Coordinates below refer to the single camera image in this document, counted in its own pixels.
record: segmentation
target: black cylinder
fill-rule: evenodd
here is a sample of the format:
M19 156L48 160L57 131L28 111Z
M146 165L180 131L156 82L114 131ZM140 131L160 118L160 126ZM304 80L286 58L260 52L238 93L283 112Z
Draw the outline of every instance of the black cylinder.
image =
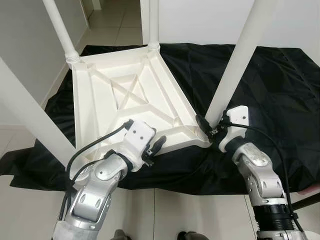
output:
M287 205L254 206L254 217L260 231L294 230L292 217Z

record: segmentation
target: robotic hand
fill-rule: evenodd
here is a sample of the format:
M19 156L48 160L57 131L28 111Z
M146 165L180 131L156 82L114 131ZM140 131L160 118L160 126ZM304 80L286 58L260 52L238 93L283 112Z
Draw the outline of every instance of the robotic hand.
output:
M149 149L156 130L143 121L128 123L128 131L117 152L111 150L89 166L87 183L76 193L64 220L57 221L53 240L97 239L118 182L128 171L137 172L144 163L153 164L151 157L161 149L166 137L162 136Z
M272 161L244 138L247 129L243 125L249 125L248 107L238 106L224 111L214 130L201 116L197 115L197 122L220 151L230 153L243 176L259 228L257 239L306 240L297 215L288 206L286 193L273 171ZM295 229L293 221L300 230Z

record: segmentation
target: black cloth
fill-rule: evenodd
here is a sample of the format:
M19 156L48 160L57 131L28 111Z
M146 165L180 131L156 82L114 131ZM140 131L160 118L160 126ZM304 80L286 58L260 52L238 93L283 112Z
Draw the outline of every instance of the black cloth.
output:
M82 55L136 47L88 45ZM234 45L161 44L161 56L197 114L205 115L233 49ZM250 125L267 132L281 147L292 192L320 182L320 68L301 49L258 47L229 107L238 105L248 106ZM75 144L71 71L45 111ZM272 144L250 130L246 137L270 156L282 178L280 158ZM39 141L33 148L3 156L0 174L15 175L14 187L65 188L64 167ZM119 187L195 195L246 192L231 156L215 146L190 146L157 156L152 167L129 172Z

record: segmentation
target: white cylindrical leg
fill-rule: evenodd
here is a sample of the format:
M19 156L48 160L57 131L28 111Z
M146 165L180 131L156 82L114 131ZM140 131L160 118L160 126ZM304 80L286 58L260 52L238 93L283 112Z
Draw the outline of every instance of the white cylindrical leg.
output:
M80 57L77 51L72 44L72 41L69 37L67 29L62 21L59 10L56 6L54 0L42 0L43 4L46 8L46 11L49 14L53 27L55 29L56 34L61 42L61 45L64 50L65 60L71 67L72 64L79 62Z
M0 102L66 167L76 152L45 111L0 58ZM85 159L74 162L79 170Z
M150 50L158 50L159 45L159 0L149 0L149 44Z
M244 24L231 58L213 96L205 119L215 127L227 108L246 67L254 54L268 23L271 22L278 0L255 0Z

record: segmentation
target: black cable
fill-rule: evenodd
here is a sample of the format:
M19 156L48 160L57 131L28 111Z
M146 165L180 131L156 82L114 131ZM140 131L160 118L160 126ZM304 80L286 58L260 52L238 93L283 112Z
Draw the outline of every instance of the black cable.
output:
M270 140L270 142L272 142L272 144L274 145L276 151L278 152L279 157L282 162L282 170L283 170L283 174L284 174L284 185L285 185L284 191L286 194L286 199L288 202L288 208L289 208L291 217L292 217L296 227L299 229L299 231L303 232L304 230L302 229L301 225L299 224L298 219L297 219L297 215L294 213L294 210L292 207L292 202L291 202L291 197L290 197L290 189L289 189L289 177L288 177L288 170L287 170L287 162L286 162L286 159L284 158L280 148L276 144L276 142L269 135L267 135L264 131L260 130L259 128L256 128L253 126L242 125L242 124L236 124L236 123L232 123L232 122L226 122L226 123L222 123L222 124L226 125L226 126L233 126L233 127L238 127L238 128L245 128L245 129L254 130L254 131L259 132L260 134L264 135L267 139Z
M60 213L59 213L59 217L58 217L58 220L61 221L63 219L63 215L64 215L64 212L65 212L65 207L66 207L66 203L67 203L67 209L70 208L71 206L71 190L72 190L72 186L75 184L75 181L77 179L77 177L81 174L81 172L86 169L88 166L96 163L97 161L100 161L100 160L96 160L96 161L92 161L92 162L89 162L87 164L85 164L83 167L81 167L77 173L74 175L74 177L72 178L72 180L70 181L70 170L71 170L71 166L72 166L72 163L75 161L75 159L80 155L82 154L84 151L90 149L91 147L93 147L94 145L102 142L103 140L117 134L118 132L120 132L122 129L126 128L127 130L131 127L131 125L133 124L133 120L129 120L127 122L125 122L124 124L122 124L119 128L117 128L116 130L108 133L107 135L103 136L103 137L100 137L99 139L91 142L90 144L84 146L83 148L81 148L79 151L77 151L70 159L70 161L68 162L67 166L66 166L66 170L65 170L65 194L64 194L64 197L63 197L63 200L62 200L62 204L61 204L61 209L60 209Z

